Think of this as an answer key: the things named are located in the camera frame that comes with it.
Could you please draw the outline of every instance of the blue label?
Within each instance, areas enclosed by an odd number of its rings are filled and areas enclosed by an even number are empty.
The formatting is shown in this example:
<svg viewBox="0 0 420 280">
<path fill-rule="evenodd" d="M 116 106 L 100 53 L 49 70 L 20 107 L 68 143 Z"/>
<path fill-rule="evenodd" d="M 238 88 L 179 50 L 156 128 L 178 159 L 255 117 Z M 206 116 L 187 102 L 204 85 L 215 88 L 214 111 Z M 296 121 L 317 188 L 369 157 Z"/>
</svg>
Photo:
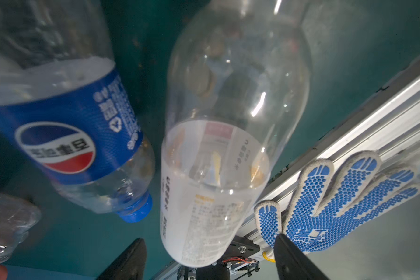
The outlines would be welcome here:
<svg viewBox="0 0 420 280">
<path fill-rule="evenodd" d="M 69 93 L 0 106 L 0 131 L 63 185 L 115 171 L 143 139 L 116 69 Z"/>
</svg>

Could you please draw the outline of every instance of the blue bottle cap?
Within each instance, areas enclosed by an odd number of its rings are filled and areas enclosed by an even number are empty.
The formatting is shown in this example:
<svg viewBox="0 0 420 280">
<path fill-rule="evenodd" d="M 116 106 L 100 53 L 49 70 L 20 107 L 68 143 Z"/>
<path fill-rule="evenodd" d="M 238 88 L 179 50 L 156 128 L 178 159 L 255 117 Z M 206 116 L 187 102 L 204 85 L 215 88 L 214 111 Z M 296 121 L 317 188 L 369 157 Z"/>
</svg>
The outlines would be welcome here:
<svg viewBox="0 0 420 280">
<path fill-rule="evenodd" d="M 126 207 L 122 211 L 116 212 L 120 218 L 122 218 L 127 223 L 136 223 L 143 220 L 151 211 L 153 206 L 153 200 L 151 198 L 151 194 L 149 191 L 137 200 L 133 205 Z"/>
</svg>

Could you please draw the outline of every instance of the screw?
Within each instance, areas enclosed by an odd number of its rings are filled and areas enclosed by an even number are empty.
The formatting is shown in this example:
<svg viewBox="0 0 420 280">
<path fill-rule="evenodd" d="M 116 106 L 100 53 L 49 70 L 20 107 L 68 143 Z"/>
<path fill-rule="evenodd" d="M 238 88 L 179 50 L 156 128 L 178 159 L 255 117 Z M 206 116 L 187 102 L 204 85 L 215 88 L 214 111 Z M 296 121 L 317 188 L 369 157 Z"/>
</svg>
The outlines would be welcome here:
<svg viewBox="0 0 420 280">
<path fill-rule="evenodd" d="M 240 246 L 240 247 L 238 247 L 238 249 L 240 250 L 241 254 L 244 254 L 244 253 L 246 253 L 247 247 L 246 246 Z"/>
</svg>

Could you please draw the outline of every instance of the recycling symbol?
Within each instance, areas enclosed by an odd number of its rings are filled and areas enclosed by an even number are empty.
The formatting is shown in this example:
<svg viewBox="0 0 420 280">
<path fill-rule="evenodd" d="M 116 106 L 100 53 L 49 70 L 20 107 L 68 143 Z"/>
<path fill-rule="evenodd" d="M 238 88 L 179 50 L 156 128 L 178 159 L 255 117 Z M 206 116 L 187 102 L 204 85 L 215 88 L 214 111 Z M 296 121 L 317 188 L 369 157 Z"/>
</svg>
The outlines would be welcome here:
<svg viewBox="0 0 420 280">
<path fill-rule="evenodd" d="M 109 121 L 109 128 L 112 129 L 114 132 L 121 131 L 121 119 L 120 117 L 116 116 L 111 121 Z"/>
</svg>

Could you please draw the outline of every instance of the crushed plastic bottle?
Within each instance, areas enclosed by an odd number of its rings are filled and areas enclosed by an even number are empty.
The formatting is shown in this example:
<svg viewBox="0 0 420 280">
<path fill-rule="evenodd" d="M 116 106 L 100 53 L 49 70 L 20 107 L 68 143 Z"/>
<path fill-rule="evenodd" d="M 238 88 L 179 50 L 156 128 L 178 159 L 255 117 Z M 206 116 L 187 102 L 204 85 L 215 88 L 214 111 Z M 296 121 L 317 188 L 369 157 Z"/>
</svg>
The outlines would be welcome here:
<svg viewBox="0 0 420 280">
<path fill-rule="evenodd" d="M 19 243 L 28 236 L 28 230 L 41 218 L 33 204 L 0 193 L 0 263 L 7 261 Z"/>
<path fill-rule="evenodd" d="M 217 261 L 306 106 L 305 0 L 213 0 L 168 69 L 160 232 L 174 260 Z"/>
<path fill-rule="evenodd" d="M 57 192 L 127 222 L 151 210 L 154 153 L 97 0 L 0 0 L 0 132 Z"/>
</svg>

